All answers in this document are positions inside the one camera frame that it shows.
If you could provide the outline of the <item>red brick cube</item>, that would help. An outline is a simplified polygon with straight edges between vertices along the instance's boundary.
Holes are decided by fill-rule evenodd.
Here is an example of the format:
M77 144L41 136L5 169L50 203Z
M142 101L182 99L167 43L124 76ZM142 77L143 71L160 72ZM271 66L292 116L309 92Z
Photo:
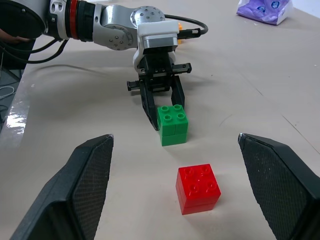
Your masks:
M221 190L210 164L180 167L176 192L182 215L211 211Z

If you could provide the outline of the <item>purple tissue pack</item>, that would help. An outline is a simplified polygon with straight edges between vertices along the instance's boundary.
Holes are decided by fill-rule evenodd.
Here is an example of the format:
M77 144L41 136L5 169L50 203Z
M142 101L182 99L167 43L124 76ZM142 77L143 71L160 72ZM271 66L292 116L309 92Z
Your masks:
M291 15L293 9L292 0L239 0L236 14L277 26Z

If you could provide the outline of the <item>green brick cube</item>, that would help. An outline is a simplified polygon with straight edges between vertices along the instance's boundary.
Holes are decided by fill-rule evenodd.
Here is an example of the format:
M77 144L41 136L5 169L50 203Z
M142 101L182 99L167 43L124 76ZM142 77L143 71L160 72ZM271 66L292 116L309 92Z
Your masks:
M182 105L158 107L157 125L163 147L187 142L189 120Z

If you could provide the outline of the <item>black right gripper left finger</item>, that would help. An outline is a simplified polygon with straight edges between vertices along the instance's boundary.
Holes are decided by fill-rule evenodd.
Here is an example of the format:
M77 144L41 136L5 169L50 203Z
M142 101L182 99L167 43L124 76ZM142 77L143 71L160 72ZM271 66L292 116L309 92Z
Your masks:
M114 136L77 146L43 186L9 240L94 240L106 200Z

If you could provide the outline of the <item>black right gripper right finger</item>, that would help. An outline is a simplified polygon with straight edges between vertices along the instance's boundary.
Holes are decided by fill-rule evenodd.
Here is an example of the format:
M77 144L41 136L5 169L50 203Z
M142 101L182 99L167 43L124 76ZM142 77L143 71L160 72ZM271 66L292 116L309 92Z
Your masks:
M276 240L320 240L320 177L286 144L247 133L238 144Z

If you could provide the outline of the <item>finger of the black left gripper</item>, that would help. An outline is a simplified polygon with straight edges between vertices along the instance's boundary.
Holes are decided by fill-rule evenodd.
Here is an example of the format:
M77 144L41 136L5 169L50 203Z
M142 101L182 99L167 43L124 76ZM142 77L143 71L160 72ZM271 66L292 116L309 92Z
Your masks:
M158 116L157 116L157 109L154 101L153 91L149 87L148 82L142 80L140 82L140 96L141 96L141 103L144 109L144 112L153 126L153 128L158 131Z
M172 89L171 102L173 105L181 105L185 108L185 94L179 76L173 76L170 85Z

